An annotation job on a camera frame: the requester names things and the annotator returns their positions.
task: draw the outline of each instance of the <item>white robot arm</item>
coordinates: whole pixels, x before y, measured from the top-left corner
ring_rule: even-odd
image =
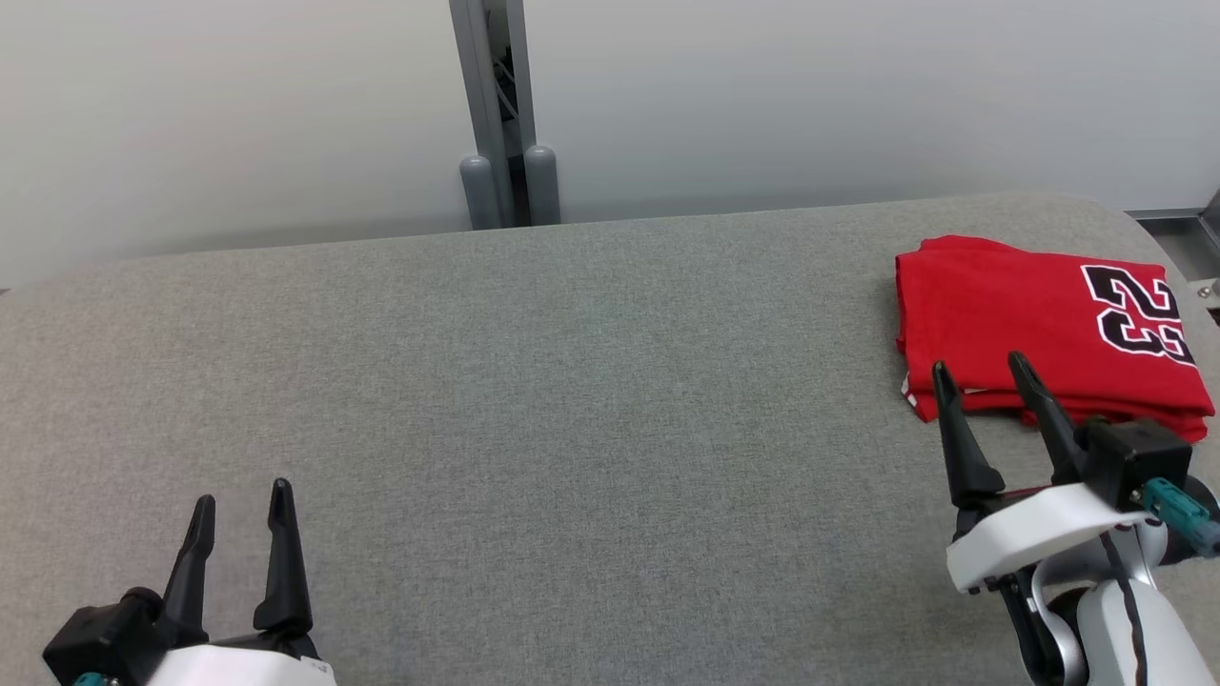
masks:
[[[1038,417],[1052,486],[1004,492],[948,369],[933,369],[959,513],[947,552],[954,586],[1003,596],[1039,686],[1214,686],[1152,576],[1158,565],[1220,551],[1220,507],[1186,474],[1191,446],[1149,420],[1076,427],[1024,355],[1013,353],[1009,367]]]
[[[43,651],[46,666],[62,686],[336,686],[309,637],[314,616],[285,478],[272,487],[267,526],[271,559],[255,634],[211,641],[204,631],[204,572],[216,529],[216,500],[204,496],[163,599],[132,588],[113,605],[78,609]]]

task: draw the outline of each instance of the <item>folded red shirt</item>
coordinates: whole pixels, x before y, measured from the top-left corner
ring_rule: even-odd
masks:
[[[1077,420],[1150,416],[1188,441],[1207,435],[1215,408],[1161,266],[946,236],[898,255],[897,281],[903,393],[925,421],[937,360],[967,411],[1022,406],[1008,369],[1021,350]]]

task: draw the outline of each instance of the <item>black cable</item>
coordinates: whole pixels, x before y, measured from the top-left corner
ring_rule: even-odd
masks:
[[[1122,591],[1122,604],[1127,608],[1127,619],[1131,621],[1131,647],[1136,653],[1136,686],[1148,686],[1148,655],[1144,653],[1143,625],[1139,624],[1136,593],[1131,588],[1127,570],[1122,566],[1122,558],[1119,557],[1119,549],[1114,547],[1109,531],[1102,533],[1102,547],[1105,548],[1105,558],[1110,560],[1114,579],[1119,582],[1119,590]]]

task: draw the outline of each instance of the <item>white wall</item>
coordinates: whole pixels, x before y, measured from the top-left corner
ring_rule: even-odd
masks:
[[[525,0],[565,221],[1220,187],[1214,0]]]
[[[0,2],[0,288],[470,228],[473,153],[444,0]]]

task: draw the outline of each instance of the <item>gray table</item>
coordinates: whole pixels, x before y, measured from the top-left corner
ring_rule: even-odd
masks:
[[[893,258],[964,233],[1165,262],[1121,214],[992,195],[194,254],[0,298],[0,665],[161,587],[218,503],[206,627],[249,630],[292,478],[340,685],[1025,684],[953,591]],[[1220,334],[1171,270],[1220,389]],[[1036,433],[974,422],[1010,486]],[[1220,485],[1218,443],[1196,474]],[[1220,668],[1220,565],[1159,574]]]

